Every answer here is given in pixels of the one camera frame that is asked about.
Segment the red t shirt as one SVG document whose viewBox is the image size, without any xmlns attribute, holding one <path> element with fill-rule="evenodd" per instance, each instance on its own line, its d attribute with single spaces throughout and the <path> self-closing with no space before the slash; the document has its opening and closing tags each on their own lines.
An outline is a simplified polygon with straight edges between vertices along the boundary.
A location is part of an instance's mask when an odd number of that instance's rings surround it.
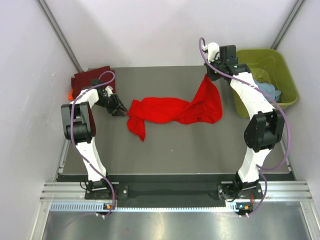
<svg viewBox="0 0 320 240">
<path fill-rule="evenodd" d="M 218 88 L 207 75 L 191 102 L 176 97 L 145 97 L 134 99 L 128 110 L 127 128 L 141 141 L 145 140 L 145 122 L 167 124 L 178 122 L 215 124 L 223 117 L 223 107 Z"/>
</svg>

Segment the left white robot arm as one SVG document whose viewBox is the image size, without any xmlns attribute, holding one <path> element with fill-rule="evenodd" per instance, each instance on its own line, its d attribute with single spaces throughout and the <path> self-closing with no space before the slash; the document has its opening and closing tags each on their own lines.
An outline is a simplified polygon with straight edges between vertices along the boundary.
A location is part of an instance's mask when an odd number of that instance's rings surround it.
<svg viewBox="0 0 320 240">
<path fill-rule="evenodd" d="M 113 200 L 116 195 L 115 188 L 109 180 L 96 147 L 97 129 L 92 113 L 94 105 L 106 109 L 113 117 L 124 117 L 128 112 L 112 86 L 99 79 L 93 79 L 91 86 L 81 90 L 74 101 L 61 106 L 63 133 L 85 164 L 88 174 L 87 180 L 84 181 L 85 198 Z"/>
</svg>

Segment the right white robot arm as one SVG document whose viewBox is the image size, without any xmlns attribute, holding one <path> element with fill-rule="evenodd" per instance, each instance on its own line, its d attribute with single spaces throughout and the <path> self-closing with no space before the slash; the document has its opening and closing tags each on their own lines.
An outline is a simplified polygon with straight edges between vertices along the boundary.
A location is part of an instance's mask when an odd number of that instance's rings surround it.
<svg viewBox="0 0 320 240">
<path fill-rule="evenodd" d="M 243 134 L 247 146 L 243 163 L 232 184 L 219 189 L 219 196 L 228 202 L 248 198 L 258 189 L 260 170 L 266 157 L 282 138 L 285 119 L 281 111 L 265 98 L 250 68 L 238 61 L 235 45 L 200 43 L 199 49 L 209 79 L 227 80 L 249 115 L 249 123 Z"/>
</svg>

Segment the folded maroon t shirt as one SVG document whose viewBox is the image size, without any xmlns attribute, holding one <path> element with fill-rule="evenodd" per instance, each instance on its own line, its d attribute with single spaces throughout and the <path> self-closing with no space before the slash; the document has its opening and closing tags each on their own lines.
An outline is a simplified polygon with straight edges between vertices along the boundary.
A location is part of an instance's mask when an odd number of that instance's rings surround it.
<svg viewBox="0 0 320 240">
<path fill-rule="evenodd" d="M 115 73 L 115 71 L 112 70 L 109 66 L 76 73 L 74 77 L 71 78 L 71 89 L 73 89 L 73 97 L 76 98 L 83 88 L 90 87 L 91 81 L 94 79 L 100 79 L 102 82 L 110 81 L 113 77 L 111 73 L 106 73 L 102 77 L 100 77 L 101 74 L 106 71 Z"/>
</svg>

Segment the folded orange t shirt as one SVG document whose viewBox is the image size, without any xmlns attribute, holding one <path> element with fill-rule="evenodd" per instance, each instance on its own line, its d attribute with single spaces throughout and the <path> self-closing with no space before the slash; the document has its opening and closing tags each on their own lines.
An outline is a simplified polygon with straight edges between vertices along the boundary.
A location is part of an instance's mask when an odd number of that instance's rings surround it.
<svg viewBox="0 0 320 240">
<path fill-rule="evenodd" d="M 68 100 L 69 101 L 73 101 L 75 98 L 74 98 L 74 90 L 72 89 L 68 95 Z"/>
</svg>

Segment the olive green plastic bin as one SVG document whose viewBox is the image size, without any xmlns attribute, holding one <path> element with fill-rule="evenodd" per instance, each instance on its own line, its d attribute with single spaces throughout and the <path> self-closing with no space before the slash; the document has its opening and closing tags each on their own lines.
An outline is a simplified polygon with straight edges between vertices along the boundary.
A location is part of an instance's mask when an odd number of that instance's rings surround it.
<svg viewBox="0 0 320 240">
<path fill-rule="evenodd" d="M 283 56 L 274 49 L 241 49 L 236 52 L 239 63 L 245 63 L 254 80 L 268 83 L 281 91 L 279 106 L 286 109 L 299 99 L 298 90 Z"/>
</svg>

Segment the light blue t shirt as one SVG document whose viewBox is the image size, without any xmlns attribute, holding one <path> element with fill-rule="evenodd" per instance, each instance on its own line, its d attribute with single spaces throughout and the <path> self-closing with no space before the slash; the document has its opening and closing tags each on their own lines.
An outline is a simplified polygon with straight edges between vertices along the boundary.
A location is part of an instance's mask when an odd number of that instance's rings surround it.
<svg viewBox="0 0 320 240">
<path fill-rule="evenodd" d="M 254 79 L 254 82 L 260 90 L 267 93 L 275 102 L 280 102 L 282 92 L 277 90 L 274 85 L 267 82 L 259 82 L 256 79 Z"/>
</svg>

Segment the left aluminium corner post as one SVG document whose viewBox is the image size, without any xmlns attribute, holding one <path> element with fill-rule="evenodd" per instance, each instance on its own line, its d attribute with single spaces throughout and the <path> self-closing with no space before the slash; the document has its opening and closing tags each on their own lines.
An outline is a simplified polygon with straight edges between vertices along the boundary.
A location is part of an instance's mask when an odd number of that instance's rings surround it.
<svg viewBox="0 0 320 240">
<path fill-rule="evenodd" d="M 59 42 L 61 43 L 64 51 L 66 52 L 67 56 L 69 57 L 71 63 L 75 67 L 78 73 L 83 72 L 83 68 L 81 67 L 74 51 L 72 50 L 70 44 L 68 43 L 67 38 L 65 37 L 63 31 L 61 30 L 56 18 L 54 17 L 50 7 L 48 6 L 45 0 L 35 0 L 38 4 L 42 12 L 44 13 L 46 19 L 48 20 L 51 28 L 53 29 L 56 37 L 58 38 Z"/>
</svg>

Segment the aluminium corner post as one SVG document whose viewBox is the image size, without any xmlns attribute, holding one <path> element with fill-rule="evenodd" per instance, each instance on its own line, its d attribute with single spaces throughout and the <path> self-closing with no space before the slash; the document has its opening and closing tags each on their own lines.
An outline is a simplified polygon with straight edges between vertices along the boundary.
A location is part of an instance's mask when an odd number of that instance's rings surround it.
<svg viewBox="0 0 320 240">
<path fill-rule="evenodd" d="M 67 56 L 69 57 L 71 63 L 75 67 L 78 73 L 83 72 L 83 68 L 81 67 L 74 51 L 72 50 L 70 44 L 68 43 L 67 38 L 65 37 L 63 31 L 61 30 L 56 18 L 54 17 L 50 7 L 48 6 L 45 0 L 35 0 L 38 4 L 42 12 L 44 13 L 46 19 L 48 20 L 51 28 L 53 29 L 56 37 L 58 38 L 59 42 L 61 43 L 64 51 L 66 52 Z"/>
<path fill-rule="evenodd" d="M 293 4 L 293 7 L 289 11 L 288 16 L 286 17 L 284 23 L 282 24 L 280 31 L 278 32 L 276 38 L 274 39 L 271 49 L 277 50 L 279 45 L 281 44 L 282 40 L 288 33 L 291 25 L 295 21 L 296 17 L 298 16 L 299 12 L 303 8 L 304 4 L 306 3 L 306 0 L 296 0 Z"/>
</svg>

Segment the right aluminium corner post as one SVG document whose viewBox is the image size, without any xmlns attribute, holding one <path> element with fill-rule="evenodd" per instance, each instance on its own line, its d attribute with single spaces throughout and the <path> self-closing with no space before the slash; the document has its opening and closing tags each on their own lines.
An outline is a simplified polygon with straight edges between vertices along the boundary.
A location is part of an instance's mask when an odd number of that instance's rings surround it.
<svg viewBox="0 0 320 240">
<path fill-rule="evenodd" d="M 288 33 L 291 25 L 295 21 L 296 17 L 298 16 L 299 12 L 303 8 L 304 4 L 306 3 L 306 0 L 296 0 L 293 4 L 293 7 L 289 11 L 288 16 L 286 17 L 284 23 L 282 24 L 280 31 L 278 32 L 276 38 L 274 39 L 271 49 L 277 50 L 279 45 L 281 44 L 282 40 Z"/>
</svg>

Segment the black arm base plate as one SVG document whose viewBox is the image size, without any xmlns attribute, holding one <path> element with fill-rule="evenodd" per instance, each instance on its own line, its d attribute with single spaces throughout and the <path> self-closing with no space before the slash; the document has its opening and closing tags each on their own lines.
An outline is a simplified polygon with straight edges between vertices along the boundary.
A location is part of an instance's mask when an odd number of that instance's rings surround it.
<svg viewBox="0 0 320 240">
<path fill-rule="evenodd" d="M 190 196 L 209 197 L 213 200 L 260 199 L 263 196 L 261 185 L 255 188 L 238 190 L 232 183 L 220 182 L 122 182 L 113 183 L 117 200 L 128 200 L 142 196 Z"/>
</svg>

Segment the aluminium frame rail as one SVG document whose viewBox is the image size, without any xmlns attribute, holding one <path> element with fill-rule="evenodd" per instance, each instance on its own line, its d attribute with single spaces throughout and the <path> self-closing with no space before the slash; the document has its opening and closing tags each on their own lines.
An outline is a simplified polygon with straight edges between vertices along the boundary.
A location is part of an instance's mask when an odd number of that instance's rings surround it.
<svg viewBox="0 0 320 240">
<path fill-rule="evenodd" d="M 262 192 L 267 190 L 266 202 L 310 202 L 312 194 L 305 181 L 268 181 L 267 187 L 260 182 Z M 44 184 L 40 198 L 48 201 L 82 201 L 86 191 L 78 182 L 48 182 Z"/>
</svg>

